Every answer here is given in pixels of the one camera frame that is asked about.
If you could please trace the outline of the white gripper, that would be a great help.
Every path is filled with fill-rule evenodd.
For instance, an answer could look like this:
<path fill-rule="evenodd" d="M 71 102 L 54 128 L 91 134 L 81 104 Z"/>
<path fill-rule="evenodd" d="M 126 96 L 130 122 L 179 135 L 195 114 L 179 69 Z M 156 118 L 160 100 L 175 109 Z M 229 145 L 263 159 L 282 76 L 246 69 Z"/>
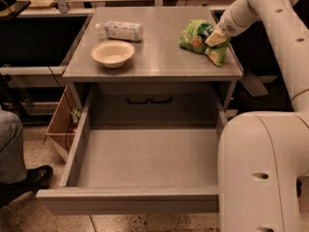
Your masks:
<path fill-rule="evenodd" d="M 224 44 L 230 37 L 236 37 L 246 30 L 245 27 L 235 23 L 229 12 L 225 12 L 220 17 L 218 25 L 219 26 L 216 26 L 206 39 L 206 44 L 210 47 Z"/>

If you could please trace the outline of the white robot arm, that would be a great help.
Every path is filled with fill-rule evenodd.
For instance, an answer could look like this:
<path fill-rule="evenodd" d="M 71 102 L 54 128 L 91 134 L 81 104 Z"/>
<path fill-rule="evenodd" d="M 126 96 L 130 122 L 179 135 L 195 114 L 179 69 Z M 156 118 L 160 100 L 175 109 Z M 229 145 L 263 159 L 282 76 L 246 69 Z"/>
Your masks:
<path fill-rule="evenodd" d="M 301 232 L 296 181 L 309 170 L 309 32 L 293 0 L 237 0 L 221 17 L 234 37 L 262 21 L 290 112 L 242 113 L 224 127 L 217 177 L 221 232 Z"/>

